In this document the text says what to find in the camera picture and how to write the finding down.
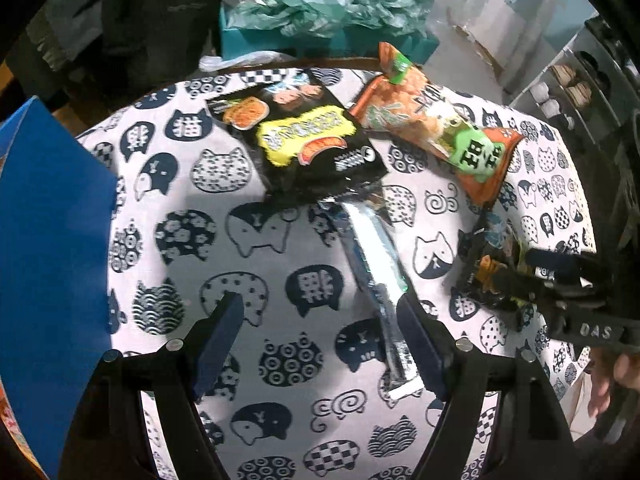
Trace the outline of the person right hand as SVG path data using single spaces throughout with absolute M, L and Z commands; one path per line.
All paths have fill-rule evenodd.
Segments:
M 614 356 L 608 349 L 592 348 L 590 359 L 592 386 L 588 414 L 593 418 L 608 409 L 614 384 L 639 391 L 639 355 L 622 353 Z

